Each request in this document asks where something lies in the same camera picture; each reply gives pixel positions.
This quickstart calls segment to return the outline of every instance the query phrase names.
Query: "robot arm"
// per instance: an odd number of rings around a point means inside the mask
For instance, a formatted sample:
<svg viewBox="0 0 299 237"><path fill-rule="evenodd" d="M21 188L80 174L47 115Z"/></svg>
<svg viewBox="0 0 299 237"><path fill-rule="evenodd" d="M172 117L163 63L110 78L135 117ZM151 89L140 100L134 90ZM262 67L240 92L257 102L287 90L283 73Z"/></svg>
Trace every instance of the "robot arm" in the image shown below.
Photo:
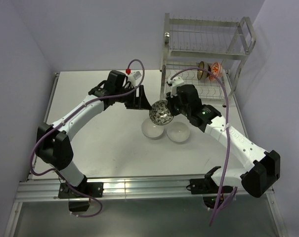
<svg viewBox="0 0 299 237"><path fill-rule="evenodd" d="M280 156L275 151L267 152L241 134L234 127L226 125L225 118L211 105L203 105L194 85L185 85L182 78L168 80L171 92L167 94L167 107L173 116L183 114L190 123L204 133L209 134L225 147L228 129L231 140L231 152L244 168L229 169L224 185L243 187L254 197L260 197L280 176ZM212 169L205 187L216 190L220 183L222 168Z"/></svg>
<svg viewBox="0 0 299 237"><path fill-rule="evenodd" d="M93 117L106 110L116 102L125 104L127 109L150 110L151 106L141 85L134 93L124 97L100 99L91 103L98 97L120 95L131 91L135 87L135 81L140 77L140 72L126 76L118 71L111 71L107 80L93 88L85 99L71 110L63 118L53 122L51 125L43 123L38 127L37 141L53 128L62 124L62 127L46 137L36 150L36 155L44 162L50 164L73 186L77 191L86 193L87 178L76 167L73 159L71 140L77 132L85 126Z"/></svg>

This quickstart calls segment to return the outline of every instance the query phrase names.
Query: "wire rack shelf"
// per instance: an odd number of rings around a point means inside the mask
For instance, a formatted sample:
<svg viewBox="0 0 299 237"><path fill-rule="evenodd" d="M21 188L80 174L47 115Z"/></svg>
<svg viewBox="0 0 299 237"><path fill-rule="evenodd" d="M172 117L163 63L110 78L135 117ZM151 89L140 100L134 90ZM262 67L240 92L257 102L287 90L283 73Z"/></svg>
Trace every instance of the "wire rack shelf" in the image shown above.
<svg viewBox="0 0 299 237"><path fill-rule="evenodd" d="M180 63L180 62L168 62L166 66L166 75L165 75L165 81L167 81L168 78L173 76L175 73L179 72L180 70L183 70L185 68L189 68L192 66L198 66L196 63ZM183 80L185 84L192 84L195 86L199 93L199 97L202 100L217 100L217 101L223 101L224 100L224 94L223 90L218 84L216 80L209 80L206 78L205 80L198 80L197 78L197 71L191 70L183 72L179 75ZM170 92L171 88L167 85L165 85L164 90L164 97L168 92Z"/></svg>
<svg viewBox="0 0 299 237"><path fill-rule="evenodd" d="M162 80L173 70L181 67L179 64L168 65L168 61L190 62L195 66L205 58L221 60L223 68L227 69L227 60L239 60L229 99L233 96L240 72L254 48L255 32L249 17L226 20L223 19L189 19L171 18L165 14L163 55L161 60ZM187 73L186 83L194 83L201 91L201 98L223 99L223 92L216 82L208 79L199 81L196 72Z"/></svg>

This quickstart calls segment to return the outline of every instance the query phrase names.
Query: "gray floor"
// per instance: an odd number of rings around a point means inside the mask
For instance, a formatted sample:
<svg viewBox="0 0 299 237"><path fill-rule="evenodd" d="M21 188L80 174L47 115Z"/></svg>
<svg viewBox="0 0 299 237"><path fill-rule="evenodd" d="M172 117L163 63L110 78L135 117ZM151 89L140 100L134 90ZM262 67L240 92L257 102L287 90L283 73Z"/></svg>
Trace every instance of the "gray floor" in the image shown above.
<svg viewBox="0 0 299 237"><path fill-rule="evenodd" d="M276 237L264 196L237 196L212 227L201 197L103 201L97 217L69 215L67 202L24 203L15 237Z"/></svg>

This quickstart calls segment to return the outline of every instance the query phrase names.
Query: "white wall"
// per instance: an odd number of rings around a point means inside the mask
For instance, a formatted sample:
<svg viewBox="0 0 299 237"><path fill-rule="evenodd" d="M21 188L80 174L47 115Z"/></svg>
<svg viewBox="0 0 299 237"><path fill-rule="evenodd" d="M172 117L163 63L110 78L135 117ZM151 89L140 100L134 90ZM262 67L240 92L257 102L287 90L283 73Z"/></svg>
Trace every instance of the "white wall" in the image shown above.
<svg viewBox="0 0 299 237"><path fill-rule="evenodd" d="M165 12L254 20L264 0L11 0L55 70L158 69Z"/></svg>
<svg viewBox="0 0 299 237"><path fill-rule="evenodd" d="M53 74L9 0L0 0L0 236L20 179L27 175L36 127Z"/></svg>
<svg viewBox="0 0 299 237"><path fill-rule="evenodd" d="M290 236L299 237L299 0L266 0L254 28L237 99L250 138L281 155L274 188Z"/></svg>

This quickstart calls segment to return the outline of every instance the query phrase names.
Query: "cable tie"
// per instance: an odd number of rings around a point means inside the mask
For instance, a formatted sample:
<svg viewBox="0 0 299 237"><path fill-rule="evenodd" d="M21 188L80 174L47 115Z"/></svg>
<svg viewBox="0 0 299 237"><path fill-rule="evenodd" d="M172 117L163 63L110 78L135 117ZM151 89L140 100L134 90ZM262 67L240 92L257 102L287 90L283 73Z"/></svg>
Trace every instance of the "cable tie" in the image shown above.
<svg viewBox="0 0 299 237"><path fill-rule="evenodd" d="M224 127L224 129L223 129L223 131L225 131L227 128L229 128L231 125L230 125L230 123L227 123L226 125L225 125L225 127Z"/></svg>

